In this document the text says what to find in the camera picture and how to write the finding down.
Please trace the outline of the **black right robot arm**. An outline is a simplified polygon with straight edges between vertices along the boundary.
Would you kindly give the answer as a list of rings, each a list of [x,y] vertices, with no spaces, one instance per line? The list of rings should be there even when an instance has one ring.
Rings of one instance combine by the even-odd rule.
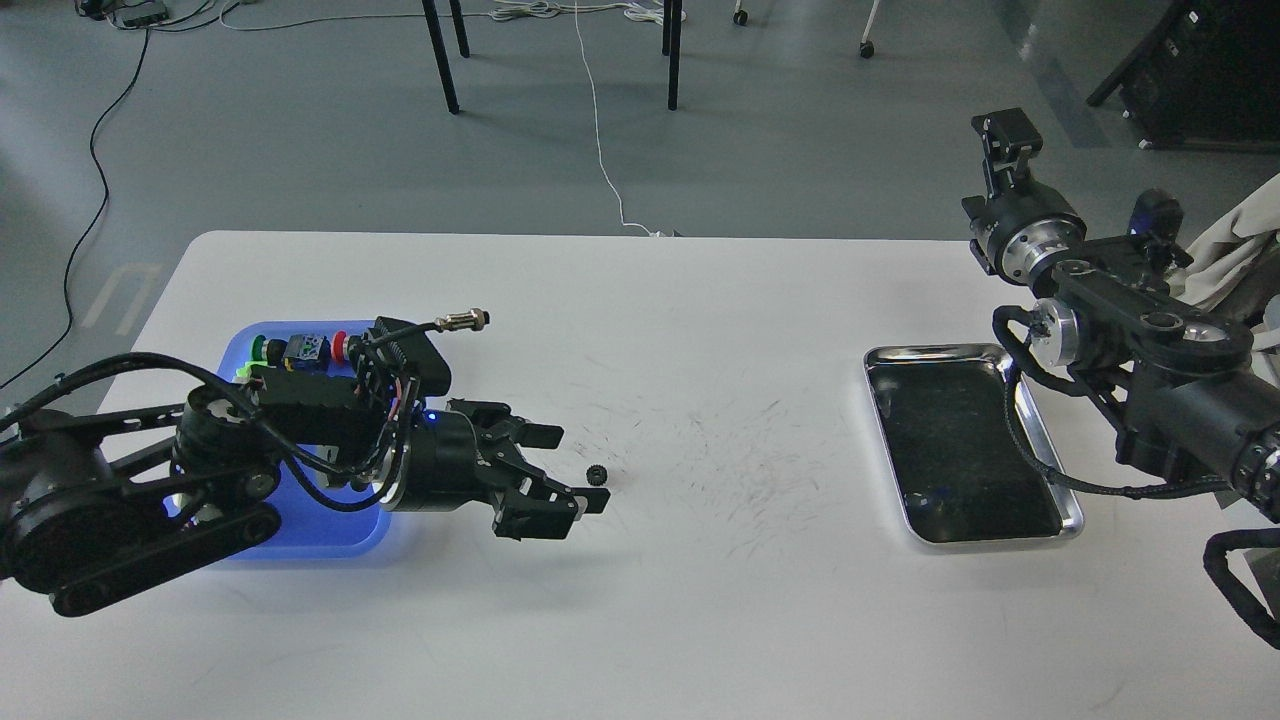
[[[992,315],[1015,377],[1088,398],[1116,433],[1116,460],[1153,486],[1097,486],[1019,454],[1050,484],[1133,500],[1231,492],[1277,520],[1277,388],[1251,370],[1254,337],[1242,322],[1171,295],[1189,266],[1176,245],[1183,210],[1170,193],[1140,193],[1125,233],[1088,240],[1070,202],[1037,181],[1043,146],[1020,108],[972,118],[986,191],[965,197],[972,252],[988,275],[1028,288],[1029,307]]]

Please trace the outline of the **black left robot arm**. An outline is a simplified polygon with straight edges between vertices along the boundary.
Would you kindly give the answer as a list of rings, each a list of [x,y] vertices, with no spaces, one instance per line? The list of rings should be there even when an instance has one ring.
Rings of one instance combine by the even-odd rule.
[[[500,538],[562,541],[611,500],[525,448],[563,430],[506,404],[451,400],[447,369],[362,351],[351,377],[255,366],[218,379],[160,354],[95,363],[3,419],[3,578],[84,616],[260,546],[292,479],[337,512],[492,509]]]

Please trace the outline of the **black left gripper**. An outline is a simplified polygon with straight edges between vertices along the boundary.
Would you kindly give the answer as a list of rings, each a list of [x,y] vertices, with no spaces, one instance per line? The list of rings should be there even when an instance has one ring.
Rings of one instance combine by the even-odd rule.
[[[515,541],[562,541],[586,514],[603,512],[611,491],[570,487],[549,477],[520,473],[493,489],[483,466],[520,464],[522,448],[559,446],[564,429],[530,421],[508,404],[452,398],[428,411],[406,443],[407,457],[385,496],[388,512],[449,512],[467,502],[494,510],[495,536]]]

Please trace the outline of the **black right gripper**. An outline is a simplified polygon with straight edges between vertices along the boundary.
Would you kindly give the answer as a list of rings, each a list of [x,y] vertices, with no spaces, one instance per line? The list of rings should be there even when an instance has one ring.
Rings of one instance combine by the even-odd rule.
[[[986,183],[986,195],[961,200],[972,254],[987,275],[1034,286],[1052,256],[1084,241],[1085,223],[1060,193],[1041,192],[1029,160],[1044,141],[1021,108],[975,115],[972,128],[983,147]]]

